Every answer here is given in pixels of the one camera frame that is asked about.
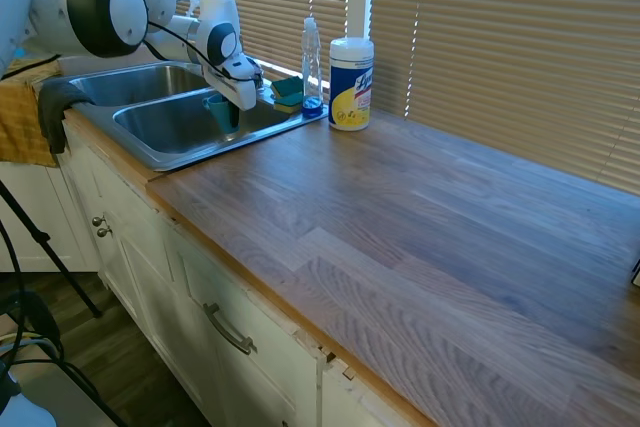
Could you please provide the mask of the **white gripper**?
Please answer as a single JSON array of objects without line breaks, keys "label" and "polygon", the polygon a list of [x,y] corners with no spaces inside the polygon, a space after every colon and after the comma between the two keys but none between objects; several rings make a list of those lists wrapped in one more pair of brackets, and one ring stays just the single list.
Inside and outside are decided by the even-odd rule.
[{"label": "white gripper", "polygon": [[228,58],[219,66],[212,66],[205,57],[201,57],[201,61],[206,82],[232,103],[229,122],[232,128],[237,128],[240,110],[251,110],[257,103],[255,63],[244,53]]}]

